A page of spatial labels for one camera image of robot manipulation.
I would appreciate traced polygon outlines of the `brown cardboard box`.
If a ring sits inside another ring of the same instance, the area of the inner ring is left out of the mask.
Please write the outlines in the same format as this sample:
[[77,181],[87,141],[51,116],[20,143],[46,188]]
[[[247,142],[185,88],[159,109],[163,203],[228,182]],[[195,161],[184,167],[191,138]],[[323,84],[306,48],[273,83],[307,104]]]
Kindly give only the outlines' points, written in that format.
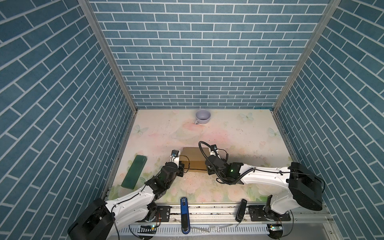
[[189,172],[206,172],[206,158],[198,147],[185,147],[181,151],[180,161]]

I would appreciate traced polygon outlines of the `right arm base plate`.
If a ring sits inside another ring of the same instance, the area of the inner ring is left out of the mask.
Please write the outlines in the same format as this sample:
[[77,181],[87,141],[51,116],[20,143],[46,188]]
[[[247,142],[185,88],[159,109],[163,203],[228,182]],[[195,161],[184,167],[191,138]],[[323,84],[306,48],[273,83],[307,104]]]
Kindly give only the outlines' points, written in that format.
[[282,221],[289,222],[291,221],[291,215],[286,212],[283,215],[275,214],[274,212],[265,212],[265,206],[262,205],[249,205],[248,212],[252,222],[272,222],[272,221]]

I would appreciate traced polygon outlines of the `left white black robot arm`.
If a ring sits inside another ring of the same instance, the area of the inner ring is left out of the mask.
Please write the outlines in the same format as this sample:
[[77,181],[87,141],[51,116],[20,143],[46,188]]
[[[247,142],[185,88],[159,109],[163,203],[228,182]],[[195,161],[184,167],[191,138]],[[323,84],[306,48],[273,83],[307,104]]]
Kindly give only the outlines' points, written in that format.
[[156,214],[155,201],[165,195],[176,177],[184,175],[184,168],[185,164],[178,161],[167,162],[138,190],[115,200],[94,200],[68,228],[70,239],[106,240],[119,228],[151,220]]

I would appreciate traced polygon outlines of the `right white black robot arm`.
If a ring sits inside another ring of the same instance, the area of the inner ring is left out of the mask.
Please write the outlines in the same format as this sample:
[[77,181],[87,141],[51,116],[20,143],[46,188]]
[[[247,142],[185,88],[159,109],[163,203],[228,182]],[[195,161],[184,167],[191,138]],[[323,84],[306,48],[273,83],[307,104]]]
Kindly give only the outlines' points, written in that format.
[[259,184],[276,188],[270,194],[264,212],[275,216],[303,207],[311,211],[323,209],[323,180],[302,164],[292,162],[289,167],[264,168],[243,163],[227,163],[216,154],[205,156],[209,175],[216,174],[226,185]]

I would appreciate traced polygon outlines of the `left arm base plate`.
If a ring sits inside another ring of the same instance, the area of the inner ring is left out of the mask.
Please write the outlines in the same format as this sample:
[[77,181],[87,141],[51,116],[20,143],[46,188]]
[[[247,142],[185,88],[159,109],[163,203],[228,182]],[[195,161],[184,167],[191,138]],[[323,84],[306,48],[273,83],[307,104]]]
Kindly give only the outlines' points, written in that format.
[[142,220],[138,222],[155,222],[156,220],[169,222],[171,215],[171,206],[157,206],[156,210],[151,208]]

